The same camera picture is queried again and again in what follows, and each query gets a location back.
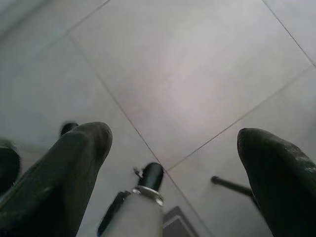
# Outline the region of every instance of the chair leg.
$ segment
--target chair leg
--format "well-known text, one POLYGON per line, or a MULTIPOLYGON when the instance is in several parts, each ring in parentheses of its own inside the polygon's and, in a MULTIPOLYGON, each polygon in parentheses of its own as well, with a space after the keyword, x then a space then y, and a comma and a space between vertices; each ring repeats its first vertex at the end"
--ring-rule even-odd
POLYGON ((251 198, 251 201, 253 202, 253 204, 255 204, 255 206, 258 208, 258 210, 260 211, 260 208, 258 206, 258 203, 252 193, 252 190, 251 188, 248 188, 248 187, 245 187, 245 186, 242 186, 242 185, 239 185, 239 184, 235 184, 233 182, 230 182, 230 181, 227 181, 227 180, 224 180, 224 179, 221 179, 220 177, 218 176, 213 176, 211 178, 211 182, 213 184, 218 184, 220 186, 223 186, 225 188, 228 188, 228 189, 231 189, 231 190, 234 190, 235 192, 238 192, 240 194, 244 194, 248 197, 251 198))

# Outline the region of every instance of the metal bar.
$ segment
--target metal bar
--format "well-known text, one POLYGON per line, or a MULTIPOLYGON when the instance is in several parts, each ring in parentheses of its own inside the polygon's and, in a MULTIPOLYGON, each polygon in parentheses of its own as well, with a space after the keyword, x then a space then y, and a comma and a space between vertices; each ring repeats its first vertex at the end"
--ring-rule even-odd
POLYGON ((252 190, 250 188, 248 188, 248 187, 232 183, 230 181, 221 179, 220 177, 217 177, 217 176, 213 176, 211 178, 211 181, 212 181, 213 184, 218 184, 218 185, 224 186, 224 187, 226 187, 228 189, 234 190, 234 191, 236 191, 238 193, 241 193, 241 194, 244 194, 246 196, 249 196, 249 197, 253 198, 252 190))

